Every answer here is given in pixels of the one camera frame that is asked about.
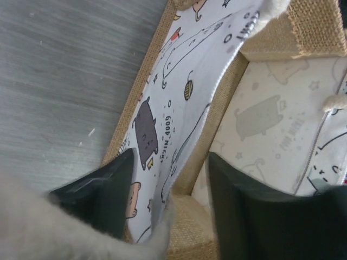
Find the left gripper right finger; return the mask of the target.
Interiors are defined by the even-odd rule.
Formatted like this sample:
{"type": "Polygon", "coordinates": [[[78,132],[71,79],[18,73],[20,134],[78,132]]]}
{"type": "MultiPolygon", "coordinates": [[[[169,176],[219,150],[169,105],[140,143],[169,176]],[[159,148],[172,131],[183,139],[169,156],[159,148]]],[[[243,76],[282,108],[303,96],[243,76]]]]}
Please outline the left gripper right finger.
{"type": "Polygon", "coordinates": [[[208,155],[221,259],[346,259],[346,187],[297,197],[208,155]]]}

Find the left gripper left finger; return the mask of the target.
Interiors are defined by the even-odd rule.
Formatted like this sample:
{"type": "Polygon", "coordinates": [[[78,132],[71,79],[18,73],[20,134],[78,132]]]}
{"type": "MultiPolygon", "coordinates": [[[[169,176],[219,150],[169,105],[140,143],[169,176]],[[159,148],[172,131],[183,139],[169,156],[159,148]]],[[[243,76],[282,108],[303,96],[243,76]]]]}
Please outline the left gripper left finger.
{"type": "Polygon", "coordinates": [[[50,191],[49,198],[94,229],[122,239],[133,166],[130,148],[94,172],[50,191]]]}

